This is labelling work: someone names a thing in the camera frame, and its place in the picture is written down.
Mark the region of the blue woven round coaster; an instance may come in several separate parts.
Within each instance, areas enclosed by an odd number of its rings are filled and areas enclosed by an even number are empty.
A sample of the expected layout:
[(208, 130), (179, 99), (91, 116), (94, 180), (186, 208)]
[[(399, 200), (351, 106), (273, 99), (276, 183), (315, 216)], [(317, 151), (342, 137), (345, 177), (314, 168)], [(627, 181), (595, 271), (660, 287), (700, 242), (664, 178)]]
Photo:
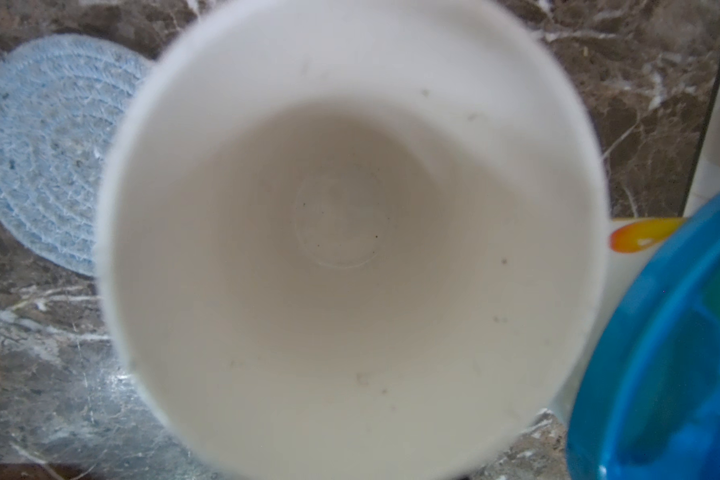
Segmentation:
[(104, 157), (151, 65), (80, 34), (31, 40), (0, 60), (0, 222), (35, 254), (93, 275)]

